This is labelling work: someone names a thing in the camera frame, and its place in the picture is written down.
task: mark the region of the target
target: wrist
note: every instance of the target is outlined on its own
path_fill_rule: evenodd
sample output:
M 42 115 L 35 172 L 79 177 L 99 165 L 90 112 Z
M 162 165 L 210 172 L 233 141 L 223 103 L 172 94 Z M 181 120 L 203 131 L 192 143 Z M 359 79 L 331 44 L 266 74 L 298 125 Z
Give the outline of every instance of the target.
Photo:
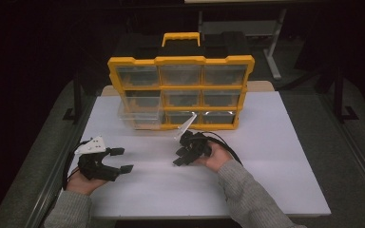
M 66 191 L 82 194 L 82 195 L 85 195 L 85 196 L 90 196 L 91 195 L 91 192 L 87 191 L 86 189 L 73 187 L 73 186 L 68 186 Z

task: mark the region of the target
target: gray sweater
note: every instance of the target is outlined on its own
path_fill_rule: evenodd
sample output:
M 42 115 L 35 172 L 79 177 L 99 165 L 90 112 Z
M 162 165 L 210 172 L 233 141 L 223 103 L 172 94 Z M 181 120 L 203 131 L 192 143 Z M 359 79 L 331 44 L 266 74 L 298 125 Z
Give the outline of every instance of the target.
M 238 162 L 224 164 L 218 172 L 230 216 L 242 227 L 296 227 L 278 208 L 265 189 Z M 45 227 L 88 227 L 91 199 L 65 191 L 45 221 Z

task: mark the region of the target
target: carrying handle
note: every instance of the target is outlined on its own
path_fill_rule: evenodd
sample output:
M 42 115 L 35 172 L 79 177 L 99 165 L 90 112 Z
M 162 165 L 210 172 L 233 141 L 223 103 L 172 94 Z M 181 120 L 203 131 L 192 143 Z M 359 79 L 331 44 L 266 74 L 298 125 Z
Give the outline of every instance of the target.
M 165 46 L 167 40 L 197 40 L 198 47 L 200 46 L 199 32 L 170 32 L 165 33 L 163 37 L 162 47 Z

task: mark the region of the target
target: table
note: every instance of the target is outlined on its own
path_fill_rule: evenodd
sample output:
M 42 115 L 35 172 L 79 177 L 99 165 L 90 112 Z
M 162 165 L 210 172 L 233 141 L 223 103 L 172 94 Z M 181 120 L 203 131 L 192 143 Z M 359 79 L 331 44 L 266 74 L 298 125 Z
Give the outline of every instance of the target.
M 180 148 L 173 131 L 133 130 L 116 116 L 120 98 L 98 97 L 82 141 L 103 136 L 113 167 L 134 164 L 92 195 L 92 216 L 106 219 L 227 218 L 217 176 L 200 165 L 174 166 Z M 289 216 L 317 217 L 331 211 L 298 141 L 278 92 L 249 92 L 237 130 L 217 131 L 243 165 Z M 75 157 L 70 170 L 76 166 Z

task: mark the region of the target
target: hand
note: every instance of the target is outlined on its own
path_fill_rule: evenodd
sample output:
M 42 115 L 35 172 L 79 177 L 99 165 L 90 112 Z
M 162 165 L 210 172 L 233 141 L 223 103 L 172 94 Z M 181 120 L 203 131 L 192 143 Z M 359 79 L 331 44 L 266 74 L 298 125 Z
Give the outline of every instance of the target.
M 78 167 L 76 167 L 72 171 L 72 173 L 73 172 L 75 172 L 75 173 L 72 176 L 70 176 L 70 178 L 67 182 L 67 191 L 76 192 L 76 193 L 90 196 L 90 194 L 92 194 L 94 190 L 96 190 L 98 187 L 107 183 L 107 180 L 98 180 L 98 179 L 88 180 L 79 171 Z
M 208 142 L 208 145 L 212 149 L 211 155 L 209 157 L 200 157 L 195 160 L 195 163 L 203 164 L 217 173 L 226 162 L 233 158 L 221 145 L 215 142 Z

